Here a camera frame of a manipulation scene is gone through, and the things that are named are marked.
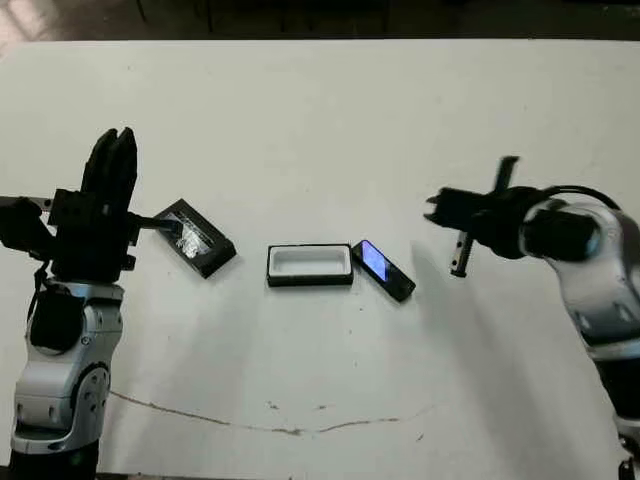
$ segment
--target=smartphone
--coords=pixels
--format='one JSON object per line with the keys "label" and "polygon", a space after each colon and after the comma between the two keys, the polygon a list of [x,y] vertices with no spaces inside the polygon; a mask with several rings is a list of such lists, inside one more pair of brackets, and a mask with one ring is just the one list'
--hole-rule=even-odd
{"label": "smartphone", "polygon": [[409,298],[416,284],[385,257],[369,240],[351,249],[355,261],[398,302]]}

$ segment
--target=white table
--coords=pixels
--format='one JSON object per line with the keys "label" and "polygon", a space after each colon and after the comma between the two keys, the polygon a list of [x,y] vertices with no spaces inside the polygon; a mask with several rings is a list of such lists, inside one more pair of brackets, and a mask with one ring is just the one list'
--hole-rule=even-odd
{"label": "white table", "polygon": [[[0,192],[77,188],[133,127],[132,208],[186,198],[236,244],[208,281],[157,234],[125,273],[100,468],[238,478],[616,478],[611,407],[555,275],[421,218],[445,185],[597,187],[640,219],[640,47],[557,41],[38,44],[0,64]],[[413,277],[398,306],[270,290],[267,245],[367,237]],[[0,463],[36,264],[0,250]],[[202,418],[219,419],[231,425]]]}

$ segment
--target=stain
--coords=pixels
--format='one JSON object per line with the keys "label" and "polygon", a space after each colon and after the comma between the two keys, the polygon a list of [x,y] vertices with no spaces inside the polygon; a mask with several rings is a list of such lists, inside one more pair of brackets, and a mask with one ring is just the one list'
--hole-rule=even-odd
{"label": "stain", "polygon": [[356,420],[354,422],[344,422],[344,423],[339,423],[338,425],[332,425],[331,427],[321,428],[320,430],[316,430],[316,433],[327,433],[332,430],[338,430],[340,428],[347,428],[347,427],[356,427],[358,425],[371,425],[372,423],[394,423],[399,421],[400,419],[397,417],[378,418],[375,420]]}
{"label": "stain", "polygon": [[274,432],[274,433],[284,433],[285,435],[291,435],[294,437],[299,437],[300,435],[302,435],[304,433],[303,430],[299,429],[299,428],[294,428],[294,429],[287,429],[287,428],[272,428],[270,431]]}
{"label": "stain", "polygon": [[138,400],[138,399],[133,398],[133,397],[129,397],[127,395],[115,392],[113,390],[110,390],[109,393],[111,393],[111,395],[113,395],[115,397],[120,398],[121,400],[133,403],[134,405],[139,405],[141,407],[150,408],[150,409],[156,410],[158,412],[170,413],[172,415],[178,415],[178,416],[185,417],[185,418],[190,418],[190,419],[193,419],[193,420],[201,420],[203,422],[213,423],[215,425],[220,425],[220,426],[223,426],[223,427],[237,428],[237,429],[242,429],[242,430],[251,430],[251,431],[255,431],[255,432],[280,433],[280,434],[289,435],[289,436],[292,436],[292,437],[301,437],[301,436],[303,436],[305,434],[313,435],[313,434],[327,433],[327,432],[332,432],[332,431],[335,431],[335,430],[341,430],[343,428],[352,428],[352,427],[358,427],[358,426],[364,426],[364,425],[374,425],[374,424],[379,424],[379,423],[408,422],[410,420],[413,420],[414,418],[417,418],[419,416],[424,415],[425,413],[427,413],[427,412],[429,412],[430,410],[433,409],[433,406],[428,405],[428,406],[420,409],[418,412],[414,413],[413,415],[411,415],[409,417],[405,417],[405,418],[382,417],[382,418],[377,418],[377,419],[372,419],[372,420],[354,420],[354,421],[350,421],[350,422],[339,423],[337,425],[331,425],[329,427],[320,428],[320,429],[310,429],[310,428],[292,428],[292,429],[289,429],[289,428],[283,428],[283,427],[268,428],[268,427],[260,427],[260,426],[257,426],[257,425],[247,425],[247,424],[244,424],[244,423],[233,423],[233,422],[229,422],[229,421],[226,421],[226,420],[220,420],[218,418],[206,417],[204,415],[198,415],[198,414],[195,414],[195,413],[183,412],[181,410],[176,410],[176,409],[173,409],[173,408],[167,408],[167,407],[163,407],[163,406],[160,406],[160,405],[156,405],[153,402],[143,402],[141,400]]}

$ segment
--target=black box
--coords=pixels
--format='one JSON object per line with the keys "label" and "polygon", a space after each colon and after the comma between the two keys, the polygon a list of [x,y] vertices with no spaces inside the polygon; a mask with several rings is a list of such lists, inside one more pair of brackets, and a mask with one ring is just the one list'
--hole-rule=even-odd
{"label": "black box", "polygon": [[182,198],[155,218],[177,220],[182,224],[182,235],[176,236],[165,231],[160,234],[204,278],[208,278],[236,254],[231,240]]}

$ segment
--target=metal bracket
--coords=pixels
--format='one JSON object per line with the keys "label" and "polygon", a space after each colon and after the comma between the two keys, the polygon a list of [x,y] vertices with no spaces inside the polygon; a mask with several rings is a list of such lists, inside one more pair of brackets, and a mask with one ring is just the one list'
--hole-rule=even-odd
{"label": "metal bracket", "polygon": [[[508,156],[500,160],[500,166],[496,173],[495,184],[491,193],[503,192],[509,188],[513,168],[519,157]],[[456,242],[456,249],[451,259],[451,275],[464,278],[467,276],[467,264],[471,256],[471,248],[473,247],[473,237],[467,232],[460,232]]]}

